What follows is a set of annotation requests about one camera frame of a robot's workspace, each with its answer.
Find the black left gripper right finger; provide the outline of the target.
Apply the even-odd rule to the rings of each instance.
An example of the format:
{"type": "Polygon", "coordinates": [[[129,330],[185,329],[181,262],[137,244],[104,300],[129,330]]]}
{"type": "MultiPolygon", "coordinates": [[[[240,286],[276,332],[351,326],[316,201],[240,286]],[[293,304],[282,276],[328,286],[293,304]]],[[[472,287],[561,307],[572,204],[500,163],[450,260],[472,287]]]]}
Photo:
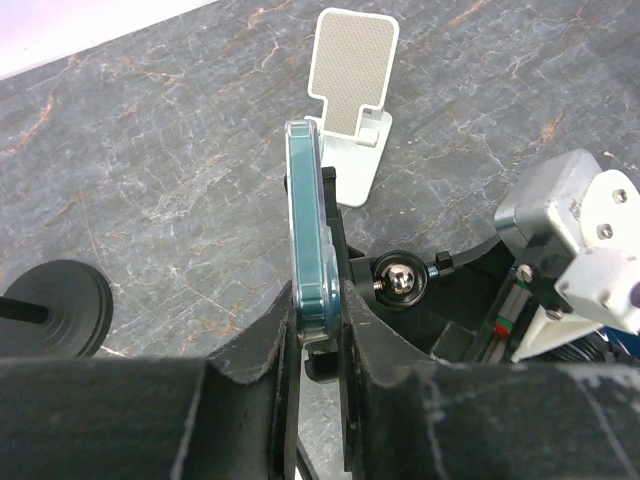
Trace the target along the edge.
{"type": "Polygon", "coordinates": [[[345,467],[356,479],[635,479],[639,371],[440,363],[342,286],[345,467]]]}

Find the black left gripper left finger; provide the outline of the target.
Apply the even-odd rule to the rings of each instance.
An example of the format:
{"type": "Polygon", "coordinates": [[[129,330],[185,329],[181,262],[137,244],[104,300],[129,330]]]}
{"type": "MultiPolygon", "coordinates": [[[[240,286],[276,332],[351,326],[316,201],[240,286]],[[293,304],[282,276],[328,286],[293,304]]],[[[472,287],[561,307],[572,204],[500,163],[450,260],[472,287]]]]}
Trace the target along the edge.
{"type": "Polygon", "coordinates": [[[5,479],[291,479],[300,346],[292,289],[203,358],[1,364],[5,479]]]}

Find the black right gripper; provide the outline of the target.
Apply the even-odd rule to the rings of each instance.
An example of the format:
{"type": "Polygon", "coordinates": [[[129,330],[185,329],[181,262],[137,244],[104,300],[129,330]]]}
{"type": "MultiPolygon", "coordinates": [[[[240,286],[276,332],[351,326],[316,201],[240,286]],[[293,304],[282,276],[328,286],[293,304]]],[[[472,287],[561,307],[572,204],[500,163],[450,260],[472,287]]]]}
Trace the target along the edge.
{"type": "Polygon", "coordinates": [[[569,326],[568,303],[553,285],[568,267],[570,251],[553,234],[512,254],[498,237],[466,252],[438,252],[429,267],[429,301],[447,323],[429,349],[442,363],[518,361],[639,364],[639,348],[606,327],[567,337],[555,332],[540,353],[523,347],[546,326],[569,326]]]}

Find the blue phone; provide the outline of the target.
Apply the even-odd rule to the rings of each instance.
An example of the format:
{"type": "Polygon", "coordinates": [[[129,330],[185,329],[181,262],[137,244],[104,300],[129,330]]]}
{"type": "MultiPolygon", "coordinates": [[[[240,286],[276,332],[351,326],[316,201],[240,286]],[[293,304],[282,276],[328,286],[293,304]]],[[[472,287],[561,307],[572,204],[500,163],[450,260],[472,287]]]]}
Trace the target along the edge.
{"type": "Polygon", "coordinates": [[[337,255],[327,225],[319,133],[314,121],[285,126],[292,290],[303,344],[331,338],[341,316],[337,255]]]}

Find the black round phone stand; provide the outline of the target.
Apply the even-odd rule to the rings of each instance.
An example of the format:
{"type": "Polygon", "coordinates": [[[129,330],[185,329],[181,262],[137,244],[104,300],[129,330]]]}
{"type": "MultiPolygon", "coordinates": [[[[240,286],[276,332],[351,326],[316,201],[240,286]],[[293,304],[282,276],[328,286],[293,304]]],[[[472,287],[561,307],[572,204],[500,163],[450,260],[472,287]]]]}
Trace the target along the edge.
{"type": "Polygon", "coordinates": [[[1,296],[3,358],[94,355],[111,327],[106,278],[75,260],[55,260],[22,274],[1,296]]]}

